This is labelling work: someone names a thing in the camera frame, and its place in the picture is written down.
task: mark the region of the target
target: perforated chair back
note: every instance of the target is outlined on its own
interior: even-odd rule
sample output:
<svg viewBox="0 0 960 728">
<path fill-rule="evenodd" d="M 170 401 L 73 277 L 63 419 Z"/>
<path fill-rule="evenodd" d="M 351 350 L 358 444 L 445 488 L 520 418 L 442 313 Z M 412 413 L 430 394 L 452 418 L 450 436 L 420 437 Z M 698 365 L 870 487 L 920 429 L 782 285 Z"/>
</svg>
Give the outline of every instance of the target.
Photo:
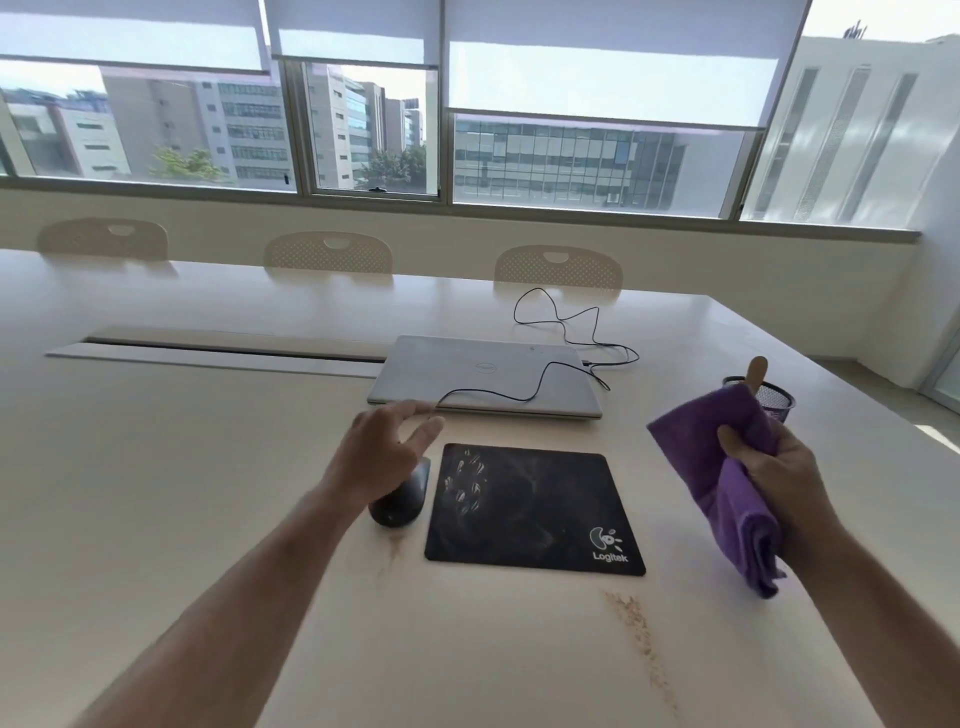
<svg viewBox="0 0 960 728">
<path fill-rule="evenodd" d="M 119 217 L 83 217 L 53 223 L 37 235 L 36 249 L 43 254 L 169 259 L 166 230 L 157 223 Z"/>
<path fill-rule="evenodd" d="M 342 273 L 392 273 L 390 247 L 356 232 L 291 232 L 274 238 L 263 255 L 266 268 Z"/>
<path fill-rule="evenodd" d="M 602 253 L 559 245 L 523 245 L 503 253 L 493 280 L 535 285 L 579 285 L 619 291 L 623 268 Z"/>
</svg>

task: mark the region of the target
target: laptop lid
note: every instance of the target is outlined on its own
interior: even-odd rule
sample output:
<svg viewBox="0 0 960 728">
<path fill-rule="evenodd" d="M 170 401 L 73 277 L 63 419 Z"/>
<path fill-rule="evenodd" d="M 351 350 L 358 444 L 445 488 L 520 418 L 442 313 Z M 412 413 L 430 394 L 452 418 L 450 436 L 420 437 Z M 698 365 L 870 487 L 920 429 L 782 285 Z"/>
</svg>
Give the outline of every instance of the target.
<svg viewBox="0 0 960 728">
<path fill-rule="evenodd" d="M 569 366 L 551 366 L 551 361 Z M 478 410 L 597 419 L 603 415 L 580 355 L 568 346 L 520 344 L 435 336 L 400 336 L 391 347 L 367 401 L 436 402 L 453 389 L 486 389 L 526 399 L 508 400 L 483 392 L 457 392 L 438 409 Z"/>
</svg>

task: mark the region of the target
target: forearm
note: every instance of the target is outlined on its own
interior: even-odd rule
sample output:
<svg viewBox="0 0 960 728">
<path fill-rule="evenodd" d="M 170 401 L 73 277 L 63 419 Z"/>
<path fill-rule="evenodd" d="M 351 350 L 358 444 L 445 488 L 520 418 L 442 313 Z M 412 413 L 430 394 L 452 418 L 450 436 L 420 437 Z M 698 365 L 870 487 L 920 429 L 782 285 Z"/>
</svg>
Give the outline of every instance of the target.
<svg viewBox="0 0 960 728">
<path fill-rule="evenodd" d="M 76 728 L 249 728 L 355 514 L 306 497 L 78 719 Z"/>
<path fill-rule="evenodd" d="M 792 565 L 886 728 L 960 725 L 960 650 L 845 529 Z"/>
</svg>

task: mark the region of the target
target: wooden handle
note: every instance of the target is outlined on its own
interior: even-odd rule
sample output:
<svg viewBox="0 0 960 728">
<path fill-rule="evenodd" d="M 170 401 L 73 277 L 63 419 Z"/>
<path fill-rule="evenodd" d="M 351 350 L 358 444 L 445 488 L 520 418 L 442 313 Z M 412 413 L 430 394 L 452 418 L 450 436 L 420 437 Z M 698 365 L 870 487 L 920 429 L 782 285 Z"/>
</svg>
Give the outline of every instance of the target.
<svg viewBox="0 0 960 728">
<path fill-rule="evenodd" d="M 750 366 L 747 367 L 747 386 L 750 391 L 756 395 L 763 378 L 767 376 L 767 360 L 764 356 L 755 356 L 750 360 Z"/>
</svg>

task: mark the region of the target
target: logitech logo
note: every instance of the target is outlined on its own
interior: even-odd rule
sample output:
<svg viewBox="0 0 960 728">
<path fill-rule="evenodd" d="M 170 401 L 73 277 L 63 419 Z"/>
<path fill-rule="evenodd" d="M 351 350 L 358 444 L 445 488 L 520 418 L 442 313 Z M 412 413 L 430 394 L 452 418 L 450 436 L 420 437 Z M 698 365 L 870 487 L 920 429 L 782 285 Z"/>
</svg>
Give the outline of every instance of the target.
<svg viewBox="0 0 960 728">
<path fill-rule="evenodd" d="M 596 559 L 597 561 L 606 561 L 608 564 L 614 561 L 620 561 L 620 562 L 629 561 L 629 559 L 626 556 L 624 556 L 623 549 L 617 545 L 617 544 L 622 544 L 623 539 L 616 538 L 616 531 L 614 531 L 612 528 L 609 531 L 607 531 L 607 533 L 604 533 L 603 528 L 601 528 L 600 526 L 597 526 L 596 528 L 592 528 L 590 530 L 590 542 L 594 546 L 599 548 L 601 551 L 606 551 L 608 548 L 612 546 L 619 552 L 619 553 L 597 553 L 596 551 L 593 551 L 593 558 Z"/>
</svg>

